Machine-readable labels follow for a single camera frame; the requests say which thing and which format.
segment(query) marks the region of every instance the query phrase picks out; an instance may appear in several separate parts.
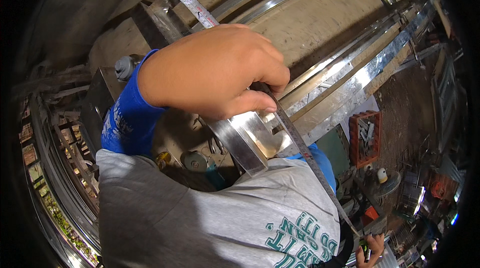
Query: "workshop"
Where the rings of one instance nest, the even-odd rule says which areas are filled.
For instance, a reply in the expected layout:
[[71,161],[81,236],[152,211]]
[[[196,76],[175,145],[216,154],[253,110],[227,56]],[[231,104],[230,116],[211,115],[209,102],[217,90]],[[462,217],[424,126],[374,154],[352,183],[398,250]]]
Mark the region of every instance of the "workshop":
[[4,267],[475,253],[480,82],[463,3],[29,4],[2,77]]

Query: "blue sleeve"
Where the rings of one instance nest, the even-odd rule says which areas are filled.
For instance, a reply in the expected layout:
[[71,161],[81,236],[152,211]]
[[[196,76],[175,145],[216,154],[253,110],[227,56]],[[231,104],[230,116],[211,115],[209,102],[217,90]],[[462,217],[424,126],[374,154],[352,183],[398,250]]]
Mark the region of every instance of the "blue sleeve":
[[[325,175],[325,178],[327,179],[328,184],[330,185],[330,187],[332,187],[333,192],[336,193],[335,188],[337,187],[337,184],[335,184],[335,175],[333,175],[333,169],[332,169],[332,164],[330,163],[330,160],[327,158],[325,153],[323,153],[323,151],[318,149],[318,146],[315,143],[308,146],[308,149],[310,150],[311,155],[313,155],[313,158],[315,159],[321,171],[323,172],[323,175]],[[287,158],[299,159],[306,162],[306,160],[302,157],[300,153],[297,153],[296,155],[287,157]]]
[[148,104],[138,89],[138,70],[153,53],[135,67],[130,80],[107,113],[102,130],[102,148],[126,155],[150,157],[155,124],[167,110]]

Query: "dirt floor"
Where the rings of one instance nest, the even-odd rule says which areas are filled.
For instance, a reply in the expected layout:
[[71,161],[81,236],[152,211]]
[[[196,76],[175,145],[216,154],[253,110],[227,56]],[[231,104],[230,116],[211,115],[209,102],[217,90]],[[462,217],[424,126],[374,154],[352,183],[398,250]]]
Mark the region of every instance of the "dirt floor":
[[[380,157],[375,163],[387,173],[397,170],[397,161],[405,148],[415,148],[429,135],[430,145],[435,142],[435,120],[430,79],[437,55],[420,65],[403,70],[391,77],[374,94],[383,113]],[[389,195],[382,208],[387,213],[387,229],[394,229],[402,220],[391,214],[397,194]]]

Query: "tape measure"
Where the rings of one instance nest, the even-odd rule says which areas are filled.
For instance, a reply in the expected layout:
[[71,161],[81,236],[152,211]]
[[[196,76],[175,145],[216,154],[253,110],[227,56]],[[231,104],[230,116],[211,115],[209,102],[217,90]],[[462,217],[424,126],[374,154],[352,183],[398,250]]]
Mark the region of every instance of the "tape measure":
[[[189,10],[190,12],[198,19],[198,21],[207,29],[212,28],[213,26],[219,25],[220,23],[203,7],[198,0],[180,0]],[[320,182],[321,186],[325,189],[328,196],[332,200],[333,204],[335,205],[338,215],[350,226],[352,232],[360,237],[360,234],[357,232],[357,229],[353,226],[352,222],[350,221],[349,217],[345,213],[340,205],[339,200],[335,196],[332,188],[327,182],[325,175],[323,174],[320,167],[318,167],[317,162],[315,161],[312,153],[308,149],[307,145],[300,136],[297,128],[293,125],[293,122],[290,120],[289,116],[283,110],[282,106],[280,105],[279,101],[275,98],[270,88],[265,83],[258,83],[259,84],[259,91],[265,92],[269,95],[276,103],[276,113],[274,113],[275,117],[278,119],[280,124],[283,126],[285,131],[288,133],[288,136],[292,140],[293,144],[297,146],[300,154],[302,154],[303,158],[307,162],[310,169],[313,171],[315,176],[317,177],[318,181]]]

